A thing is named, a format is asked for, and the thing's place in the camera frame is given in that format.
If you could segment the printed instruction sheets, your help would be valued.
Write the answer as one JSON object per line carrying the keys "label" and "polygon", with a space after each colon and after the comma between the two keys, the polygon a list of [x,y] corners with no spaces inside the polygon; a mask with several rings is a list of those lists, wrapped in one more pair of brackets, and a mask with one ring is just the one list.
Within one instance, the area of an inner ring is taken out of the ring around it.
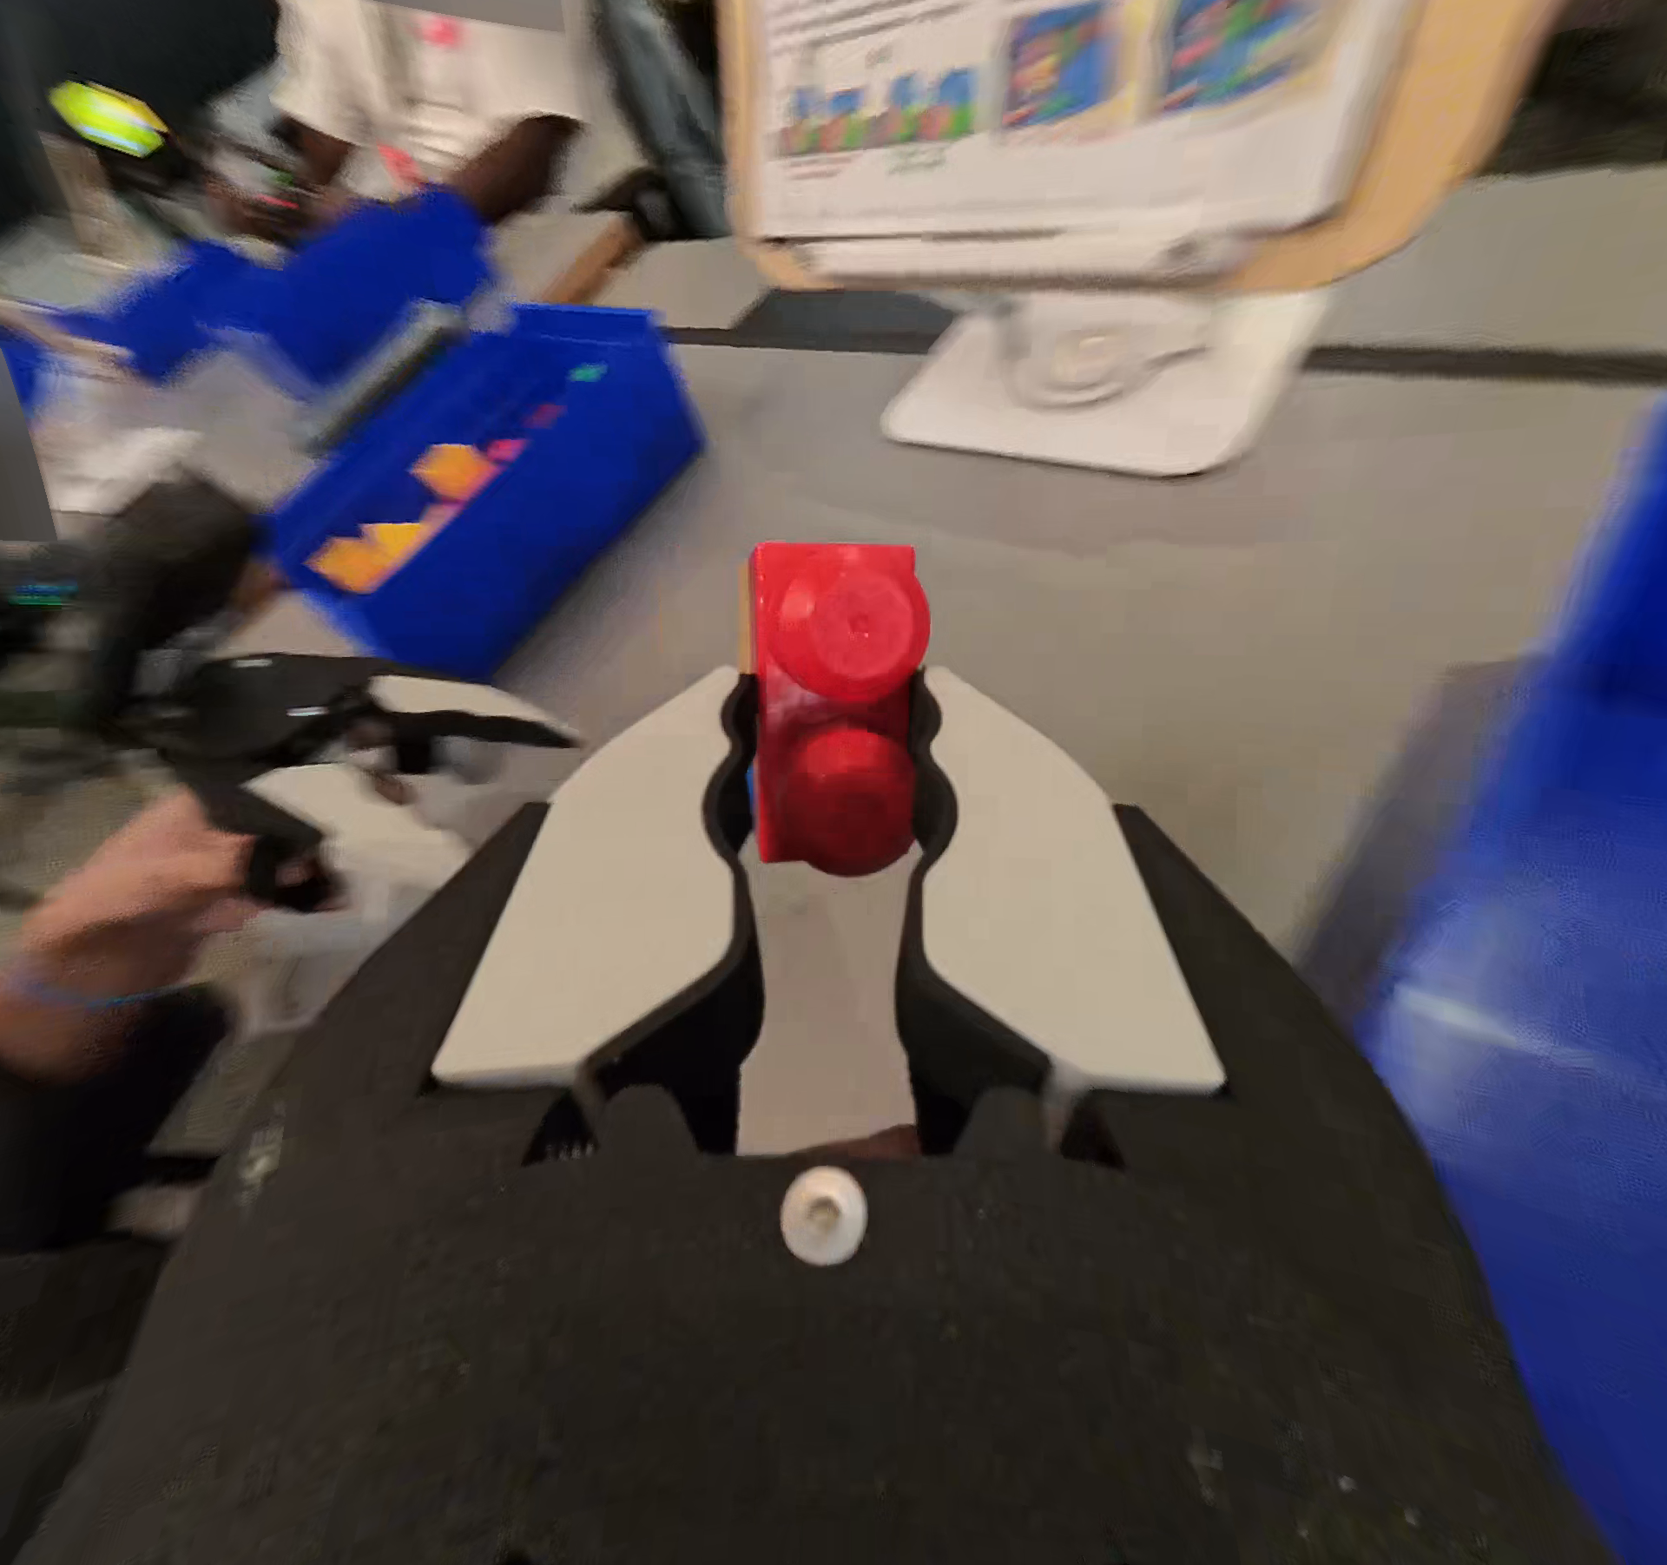
{"label": "printed instruction sheets", "polygon": [[743,0],[747,233],[843,284],[1216,280],[1344,201],[1415,0]]}

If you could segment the grey desk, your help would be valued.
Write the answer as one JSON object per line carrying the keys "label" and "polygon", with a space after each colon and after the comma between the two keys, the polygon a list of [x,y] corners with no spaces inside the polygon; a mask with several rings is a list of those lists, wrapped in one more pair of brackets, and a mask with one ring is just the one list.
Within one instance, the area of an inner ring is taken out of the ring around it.
{"label": "grey desk", "polygon": [[[1664,351],[1664,169],[1489,179],[1344,286],[1321,343]],[[1303,372],[1162,484],[893,446],[918,360],[679,347],[709,452],[507,682],[617,736],[740,659],[767,538],[917,549],[929,661],[1139,805],[1301,955],[1379,787],[1561,605],[1655,390]]]}

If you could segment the cluster of blue bins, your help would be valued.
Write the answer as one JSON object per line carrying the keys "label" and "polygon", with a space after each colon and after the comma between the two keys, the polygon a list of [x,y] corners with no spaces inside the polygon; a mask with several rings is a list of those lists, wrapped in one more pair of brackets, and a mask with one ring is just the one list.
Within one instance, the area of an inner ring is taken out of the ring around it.
{"label": "cluster of blue bins", "polygon": [[4,302],[4,329],[90,345],[170,385],[233,352],[292,396],[345,381],[421,304],[469,307],[496,284],[489,230],[442,188],[366,205],[274,260],[197,241],[92,306]]}

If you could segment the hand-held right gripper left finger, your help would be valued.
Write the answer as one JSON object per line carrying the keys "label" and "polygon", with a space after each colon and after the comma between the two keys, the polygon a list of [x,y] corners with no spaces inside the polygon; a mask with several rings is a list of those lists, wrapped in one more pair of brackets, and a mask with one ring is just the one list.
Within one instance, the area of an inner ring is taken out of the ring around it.
{"label": "hand-held right gripper left finger", "polygon": [[742,846],[758,681],[718,668],[550,798],[430,1075],[550,1092],[587,1122],[666,1092],[697,1148],[734,1157],[762,1034],[762,946]]}

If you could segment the blue plastic bin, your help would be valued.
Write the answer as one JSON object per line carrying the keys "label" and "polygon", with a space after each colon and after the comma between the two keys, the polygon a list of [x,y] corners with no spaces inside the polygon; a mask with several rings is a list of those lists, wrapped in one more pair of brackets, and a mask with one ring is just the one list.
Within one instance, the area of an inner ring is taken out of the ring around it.
{"label": "blue plastic bin", "polygon": [[1629,453],[1360,1021],[1532,1404],[1665,1560],[1665,419]]}
{"label": "blue plastic bin", "polygon": [[[568,388],[588,363],[608,376]],[[462,507],[430,506],[408,475],[431,446],[502,437],[529,444]],[[655,313],[516,306],[511,327],[471,333],[325,457],[267,515],[267,549],[361,654],[487,681],[704,448]],[[372,594],[307,569],[327,538],[410,520],[433,535]]]}

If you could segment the person's grey sweatshirt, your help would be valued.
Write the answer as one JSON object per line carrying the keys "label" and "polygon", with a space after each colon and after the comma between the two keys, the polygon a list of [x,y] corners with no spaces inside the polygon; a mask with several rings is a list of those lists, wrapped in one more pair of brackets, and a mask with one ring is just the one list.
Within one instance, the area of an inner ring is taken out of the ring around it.
{"label": "person's grey sweatshirt", "polygon": [[4,1075],[2,1559],[51,1510],[117,1384],[168,1245],[117,1236],[150,1146],[231,1029],[208,987],[163,996],[103,1072]]}

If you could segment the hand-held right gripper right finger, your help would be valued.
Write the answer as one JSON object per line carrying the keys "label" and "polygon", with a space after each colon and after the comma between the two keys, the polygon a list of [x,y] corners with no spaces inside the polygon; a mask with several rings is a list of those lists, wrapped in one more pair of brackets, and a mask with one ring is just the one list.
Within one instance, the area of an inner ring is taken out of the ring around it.
{"label": "hand-held right gripper right finger", "polygon": [[895,1027],[915,1135],[946,1157],[994,1093],[1061,1146],[1092,1099],[1216,1101],[1227,1072],[1117,807],[1057,744],[944,666],[911,688],[920,852]]}

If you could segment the person's left hand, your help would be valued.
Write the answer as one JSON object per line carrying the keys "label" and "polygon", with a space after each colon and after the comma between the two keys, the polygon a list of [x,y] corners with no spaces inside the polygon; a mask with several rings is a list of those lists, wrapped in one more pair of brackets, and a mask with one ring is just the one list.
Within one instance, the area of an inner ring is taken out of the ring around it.
{"label": "person's left hand", "polygon": [[255,841],[172,791],[108,837],[24,919],[4,960],[89,996],[173,991],[215,937],[242,928]]}

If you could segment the person's left forearm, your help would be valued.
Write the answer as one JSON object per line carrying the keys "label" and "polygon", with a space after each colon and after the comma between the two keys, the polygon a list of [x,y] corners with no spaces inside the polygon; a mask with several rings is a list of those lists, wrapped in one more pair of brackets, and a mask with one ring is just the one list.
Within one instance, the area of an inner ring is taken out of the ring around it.
{"label": "person's left forearm", "polygon": [[2,1068],[29,1083],[81,1084],[114,1066],[145,1012],[146,1005],[94,1018],[52,1016],[2,996]]}

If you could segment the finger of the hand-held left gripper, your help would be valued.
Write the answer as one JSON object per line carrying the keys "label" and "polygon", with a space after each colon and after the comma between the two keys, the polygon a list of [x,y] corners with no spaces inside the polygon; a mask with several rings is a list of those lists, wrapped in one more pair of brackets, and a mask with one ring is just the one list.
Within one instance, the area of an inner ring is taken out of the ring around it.
{"label": "finger of the hand-held left gripper", "polygon": [[464,864],[525,803],[498,773],[491,783],[440,773],[404,780],[388,800],[359,767],[321,764],[269,773],[247,783],[260,801],[316,827],[332,864]]}
{"label": "finger of the hand-held left gripper", "polygon": [[534,704],[493,686],[422,675],[374,675],[365,682],[374,717],[395,745],[494,744],[574,751],[581,736]]}

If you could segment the red two-stud toy block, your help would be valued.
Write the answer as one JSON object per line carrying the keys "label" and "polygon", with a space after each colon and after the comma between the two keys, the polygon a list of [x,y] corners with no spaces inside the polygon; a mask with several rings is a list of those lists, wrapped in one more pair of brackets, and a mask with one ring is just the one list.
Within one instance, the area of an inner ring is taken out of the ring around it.
{"label": "red two-stud toy block", "polygon": [[911,547],[763,542],[749,560],[762,863],[861,879],[913,841],[913,682],[929,608]]}

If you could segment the blue denim jacket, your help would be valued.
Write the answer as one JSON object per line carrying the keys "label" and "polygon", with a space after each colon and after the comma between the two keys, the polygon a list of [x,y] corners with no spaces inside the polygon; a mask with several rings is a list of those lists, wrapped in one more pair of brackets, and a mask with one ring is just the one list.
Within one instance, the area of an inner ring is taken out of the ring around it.
{"label": "blue denim jacket", "polygon": [[626,167],[585,203],[650,244],[731,235],[715,0],[590,0]]}

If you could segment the dark grey desk mat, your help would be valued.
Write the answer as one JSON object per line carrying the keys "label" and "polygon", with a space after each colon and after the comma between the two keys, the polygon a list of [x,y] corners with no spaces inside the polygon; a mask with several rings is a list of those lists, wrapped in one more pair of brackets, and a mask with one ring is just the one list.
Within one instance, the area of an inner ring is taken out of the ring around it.
{"label": "dark grey desk mat", "polygon": [[[679,347],[922,360],[953,324],[949,309],[913,295],[771,293],[729,327],[662,324],[662,329]],[[1308,349],[1301,370],[1460,385],[1665,388],[1665,354],[1660,349],[1323,343]]]}

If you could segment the blue wristband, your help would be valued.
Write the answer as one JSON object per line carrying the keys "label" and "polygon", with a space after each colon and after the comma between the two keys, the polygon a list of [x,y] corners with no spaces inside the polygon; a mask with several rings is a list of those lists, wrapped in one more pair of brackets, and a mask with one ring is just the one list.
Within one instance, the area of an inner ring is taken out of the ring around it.
{"label": "blue wristband", "polygon": [[89,996],[24,971],[9,969],[2,976],[2,996],[6,1003],[29,1005],[36,1011],[51,1012],[52,1016],[94,1018],[128,1012],[152,1005],[163,994],[163,989],[152,989],[134,994]]}

